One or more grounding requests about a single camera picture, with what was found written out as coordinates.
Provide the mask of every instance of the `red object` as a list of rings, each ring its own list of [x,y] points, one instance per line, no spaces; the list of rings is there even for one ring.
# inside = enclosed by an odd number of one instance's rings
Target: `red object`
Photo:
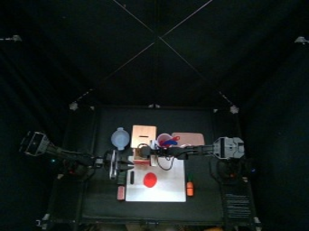
[[[151,188],[156,184],[157,178],[153,173],[148,172],[143,177],[143,185]]]
[[[192,183],[187,182],[187,196],[192,196],[193,195],[193,188],[192,188]]]
[[[119,186],[117,187],[117,200],[123,200],[124,199],[124,186]]]

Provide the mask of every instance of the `small box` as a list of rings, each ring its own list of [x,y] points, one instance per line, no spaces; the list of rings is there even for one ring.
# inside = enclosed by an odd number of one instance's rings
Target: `small box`
[[[129,147],[137,148],[139,144],[145,143],[149,145],[151,140],[156,138],[156,127],[133,125],[131,130],[131,142]]]

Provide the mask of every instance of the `white board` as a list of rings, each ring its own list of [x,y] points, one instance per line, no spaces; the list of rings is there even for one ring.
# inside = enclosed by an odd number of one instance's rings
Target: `white board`
[[[163,168],[168,168],[171,160],[157,158]],[[129,183],[129,175],[133,171],[133,183]],[[147,173],[156,177],[156,184],[148,188],[143,184],[143,178]],[[155,201],[155,202],[184,202],[185,201],[184,185],[184,167],[183,161],[173,159],[172,167],[168,171],[159,166],[135,164],[133,169],[128,170],[125,201]]]

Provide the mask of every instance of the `cup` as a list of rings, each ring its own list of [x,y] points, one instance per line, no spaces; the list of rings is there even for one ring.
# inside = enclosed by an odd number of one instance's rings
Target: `cup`
[[[160,135],[157,135],[157,137],[156,137],[156,143],[157,143],[157,145],[160,147],[164,147],[164,146],[161,146],[161,143],[164,141],[168,141],[169,139],[172,139],[172,136],[169,134],[160,134]]]

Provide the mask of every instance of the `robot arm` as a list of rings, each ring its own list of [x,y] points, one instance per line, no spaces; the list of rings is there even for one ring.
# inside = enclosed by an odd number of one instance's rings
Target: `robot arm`
[[[239,159],[244,154],[243,141],[240,138],[220,137],[214,141],[212,145],[185,146],[151,149],[143,146],[140,150],[141,156],[156,155],[187,159],[188,155],[214,155],[218,159]]]
[[[115,179],[119,171],[128,170],[131,162],[120,160],[117,151],[105,152],[102,156],[92,156],[88,153],[72,152],[56,147],[48,140],[45,134],[28,132],[20,143],[20,152],[30,156],[42,154],[53,155],[68,162],[74,162],[89,169],[100,169],[102,166],[109,168],[109,179]]]

